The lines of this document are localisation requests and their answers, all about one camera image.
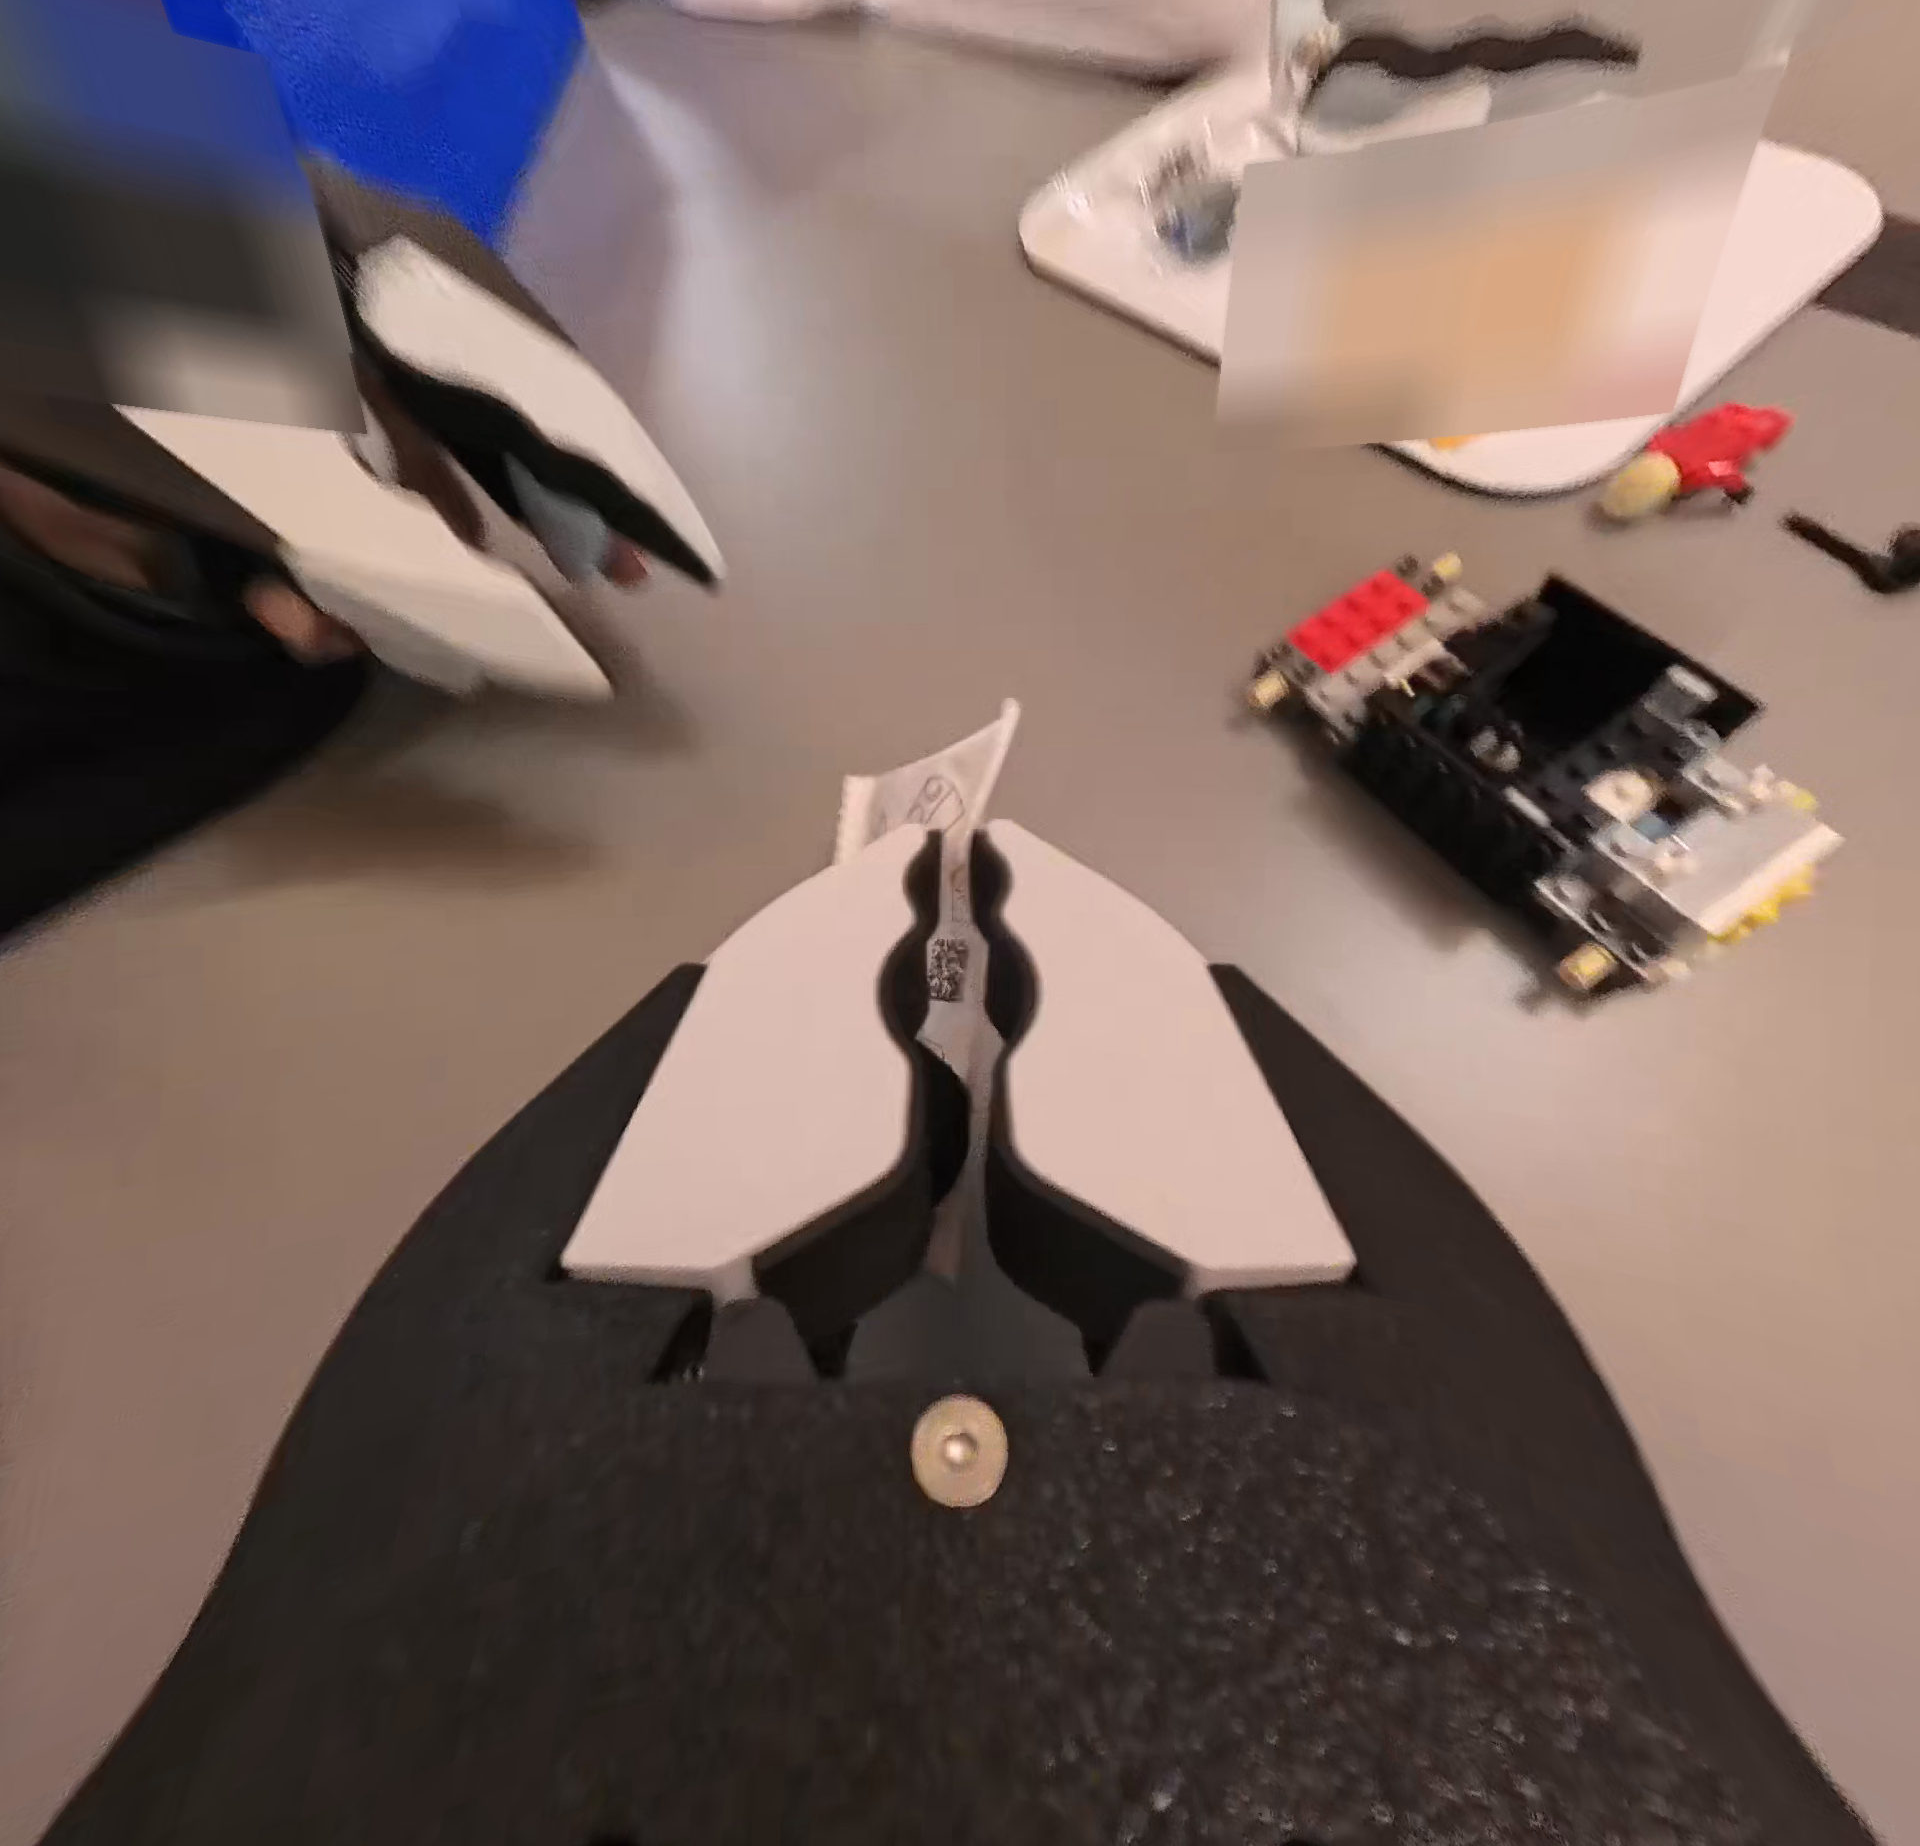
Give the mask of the torn white paper strip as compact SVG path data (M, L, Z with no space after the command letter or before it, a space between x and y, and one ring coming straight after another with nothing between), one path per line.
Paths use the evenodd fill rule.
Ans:
M988 1104L999 1034L988 1018L989 946L972 903L972 840L988 819L994 786L1019 725L1019 703L1005 698L981 728L884 774L852 774L840 784L832 861L846 865L900 825L939 836L939 916L925 948L929 1007L919 1040L955 1075L969 1096L964 1148L932 1219L929 1269L959 1283L981 1207L978 1122Z

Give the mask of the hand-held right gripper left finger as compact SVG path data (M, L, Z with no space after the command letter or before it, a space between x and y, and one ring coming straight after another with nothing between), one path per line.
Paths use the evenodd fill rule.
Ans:
M917 929L903 825L719 941L562 1254L563 1276L761 1296L756 1262L892 1172L913 1070L880 977Z

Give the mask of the black wavy strip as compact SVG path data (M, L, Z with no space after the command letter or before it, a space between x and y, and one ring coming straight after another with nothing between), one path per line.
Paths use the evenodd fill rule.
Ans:
M1525 75L1551 66L1632 69L1642 46L1586 19L1547 26L1474 26L1439 38L1386 28L1349 28L1335 36L1310 72L1310 90L1353 71L1374 71L1402 84L1433 84L1461 75Z

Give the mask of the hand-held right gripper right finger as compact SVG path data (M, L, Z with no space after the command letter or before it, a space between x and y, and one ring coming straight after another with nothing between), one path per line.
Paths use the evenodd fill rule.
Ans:
M1343 1283L1355 1247L1207 957L1009 819L975 871L1011 1182L1086 1212L1148 1290Z

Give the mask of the grey desk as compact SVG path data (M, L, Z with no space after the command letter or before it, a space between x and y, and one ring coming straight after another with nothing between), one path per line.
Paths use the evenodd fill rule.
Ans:
M1916 608L1784 537L1916 523L1916 343L1817 309L1725 523L1598 533L1374 452L1267 458L1213 375L1028 273L1139 94L864 28L597 0L517 271L708 508L727 593L610 614L603 710L405 692L4 950L4 1841L175 1654L399 1238L666 970L827 855L840 779L1017 698L997 807L1250 972L1500 1214L1725 1624L1916 1841ZM1763 701L1843 851L1698 977L1549 1009L1367 799L1250 732L1359 572L1563 571Z

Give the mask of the red and beige toy piece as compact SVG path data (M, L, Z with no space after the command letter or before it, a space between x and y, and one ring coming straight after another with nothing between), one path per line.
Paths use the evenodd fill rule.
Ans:
M1601 489L1596 517L1632 525L1704 495L1739 508L1755 494L1750 466L1794 426L1796 415L1782 407L1739 402L1668 423Z

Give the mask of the person's left forearm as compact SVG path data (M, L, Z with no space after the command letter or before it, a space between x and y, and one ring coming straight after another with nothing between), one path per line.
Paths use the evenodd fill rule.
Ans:
M360 703L357 652L296 659L248 611L268 560L167 537L159 586L2 541L2 938L253 799Z

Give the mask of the black toy axle piece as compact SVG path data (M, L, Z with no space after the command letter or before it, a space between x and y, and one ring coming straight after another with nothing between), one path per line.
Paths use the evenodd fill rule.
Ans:
M1873 593L1895 597L1917 587L1916 525L1897 529L1883 544L1863 546L1808 515L1784 515L1789 537L1844 566Z

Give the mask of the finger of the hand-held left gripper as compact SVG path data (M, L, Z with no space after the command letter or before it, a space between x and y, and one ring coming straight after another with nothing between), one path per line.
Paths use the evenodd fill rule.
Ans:
M502 458L600 512L617 546L695 586L725 556L622 395L544 321L412 238L357 255L357 348L397 402L504 511Z
M344 436L146 407L120 419L262 523L307 603L397 674L457 695L610 696L535 586L372 475Z

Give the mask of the person's left hand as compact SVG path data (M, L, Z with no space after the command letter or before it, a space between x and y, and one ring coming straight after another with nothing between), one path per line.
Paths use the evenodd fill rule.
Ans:
M368 659L367 645L350 628L320 611L298 587L257 578L246 586L243 606L277 649L307 666L344 664Z

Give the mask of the blue plastic bin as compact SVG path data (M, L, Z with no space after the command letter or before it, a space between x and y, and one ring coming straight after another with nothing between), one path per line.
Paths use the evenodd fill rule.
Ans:
M486 245L581 66L576 0L163 0L183 35L262 58L307 153Z

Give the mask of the partly built toy car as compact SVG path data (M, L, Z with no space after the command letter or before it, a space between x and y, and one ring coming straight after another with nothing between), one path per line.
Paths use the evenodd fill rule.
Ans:
M1407 554L1271 642L1245 707L1312 733L1579 1004L1688 977L1843 850L1734 752L1760 701L1557 575L1490 603L1460 554Z

